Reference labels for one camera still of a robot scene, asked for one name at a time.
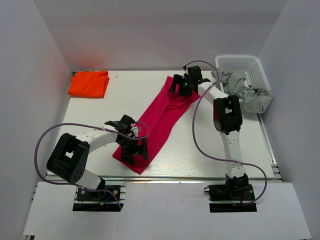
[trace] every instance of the orange towel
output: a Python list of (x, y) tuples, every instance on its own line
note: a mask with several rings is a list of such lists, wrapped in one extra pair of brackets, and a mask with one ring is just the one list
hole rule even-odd
[(108, 83), (108, 71), (78, 71), (71, 78), (68, 94), (74, 97), (103, 99)]

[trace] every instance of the basket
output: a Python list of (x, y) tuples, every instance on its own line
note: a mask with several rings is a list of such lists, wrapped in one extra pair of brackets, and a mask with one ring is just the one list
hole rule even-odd
[(224, 68), (233, 72), (245, 72), (245, 85), (247, 87), (270, 90), (264, 69), (256, 56), (221, 55), (215, 58), (215, 65), (217, 68)]

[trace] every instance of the pink cloth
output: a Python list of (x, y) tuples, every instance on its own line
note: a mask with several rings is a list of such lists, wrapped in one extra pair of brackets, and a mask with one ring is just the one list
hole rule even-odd
[[(138, 174), (142, 174), (156, 157), (166, 143), (171, 129), (179, 118), (188, 110), (193, 102), (199, 99), (199, 95), (195, 92), (192, 93), (191, 97), (179, 96), (178, 93), (168, 94), (172, 81), (172, 77), (168, 76), (166, 78), (161, 91), (139, 119), (139, 121), (145, 122), (150, 129), (150, 133), (146, 139), (149, 161), (145, 160), (141, 155), (137, 155), (133, 157), (134, 165), (123, 162), (121, 161), (121, 147), (118, 147), (112, 155)], [(147, 129), (141, 124), (139, 137), (144, 136), (146, 133)]]

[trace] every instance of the table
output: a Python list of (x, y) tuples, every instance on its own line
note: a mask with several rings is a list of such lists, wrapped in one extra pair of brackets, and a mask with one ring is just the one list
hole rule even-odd
[[(102, 126), (106, 121), (117, 121), (126, 114), (136, 121), (159, 93), (167, 76), (183, 74), (183, 71), (109, 71), (109, 85), (103, 99), (71, 97), (63, 122)], [(202, 71), (204, 78), (212, 79), (210, 71)], [(173, 127), (169, 139), (161, 151), (143, 172), (146, 177), (186, 177), (224, 178), (227, 163), (218, 162), (203, 156), (195, 147), (192, 138), (192, 115), (196, 106), (193, 103), (188, 111)], [(258, 116), (242, 111), (243, 124), (240, 130), (242, 160), (261, 167), (268, 178), (272, 178), (272, 155), (264, 140)], [(60, 134), (82, 134), (88, 128), (63, 126)], [(200, 147), (209, 155), (224, 158), (222, 139), (213, 123), (213, 107), (205, 99), (201, 102), (195, 131)], [(102, 177), (139, 176), (112, 157), (118, 145), (108, 144), (92, 152), (86, 168)], [(261, 178), (262, 173), (245, 166), (249, 178)]]

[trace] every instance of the folded orange cloth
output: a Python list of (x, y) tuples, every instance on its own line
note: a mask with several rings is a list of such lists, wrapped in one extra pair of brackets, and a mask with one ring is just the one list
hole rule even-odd
[(103, 99), (109, 83), (108, 71), (78, 71), (71, 78), (68, 94), (74, 97)]

